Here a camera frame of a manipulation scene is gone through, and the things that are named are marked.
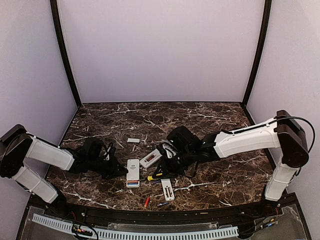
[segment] black frame post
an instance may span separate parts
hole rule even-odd
[[[64,65],[64,70],[65,70],[66,76],[68,78],[68,82],[69,82],[69,85],[70,85],[70,88],[71,88],[71,91],[73,94],[74,101],[75,101],[77,107],[79,108],[79,107],[81,107],[82,103],[81,103],[81,99],[80,99],[80,96],[78,93],[78,89],[76,86],[74,76],[72,74],[72,70],[71,70],[71,66],[70,66],[70,62],[69,62],[69,58],[68,58],[68,54],[67,54],[64,35],[62,32],[62,28],[61,28],[57,0],[50,0],[50,5],[51,5],[51,12],[52,12],[52,18],[53,18],[53,23],[54,23],[55,34],[56,34],[56,38],[58,41],[60,54],[61,54],[61,58],[62,58],[63,65]]]
[[[258,44],[256,47],[256,52],[255,52],[255,56],[254,56],[254,60],[253,60],[253,65],[252,65],[249,81],[246,86],[245,94],[244,94],[244,97],[242,100],[242,104],[245,107],[247,106],[247,104],[249,102],[249,98],[250,98],[252,89],[255,84],[262,52],[263,52],[264,45],[265,45],[269,17],[270,17],[270,11],[271,11],[271,2],[272,2],[272,0],[265,0],[265,2],[264,2],[264,10],[263,10],[263,17],[262,17],[262,24],[261,24],[261,29],[260,29],[259,40],[258,40]]]

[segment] red marker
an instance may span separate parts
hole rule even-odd
[[[150,202],[150,197],[148,197],[145,201],[144,207],[146,208],[148,206],[148,203]]]

